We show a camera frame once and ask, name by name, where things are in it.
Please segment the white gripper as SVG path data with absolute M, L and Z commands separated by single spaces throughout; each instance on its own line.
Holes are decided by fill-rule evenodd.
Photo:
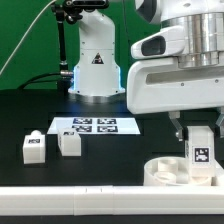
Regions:
M 224 63 L 180 69 L 175 57 L 142 60 L 128 73 L 127 108 L 133 114 L 169 112 L 176 137 L 184 140 L 181 110 L 219 107 L 217 135 L 224 138 Z

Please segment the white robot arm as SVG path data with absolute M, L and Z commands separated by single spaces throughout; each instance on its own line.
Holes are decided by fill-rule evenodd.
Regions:
M 224 0 L 135 0 L 135 10 L 160 31 L 131 46 L 136 60 L 122 87 L 113 53 L 115 28 L 93 0 L 80 10 L 81 53 L 70 92 L 87 101 L 126 95 L 133 114 L 220 108 L 224 137 Z

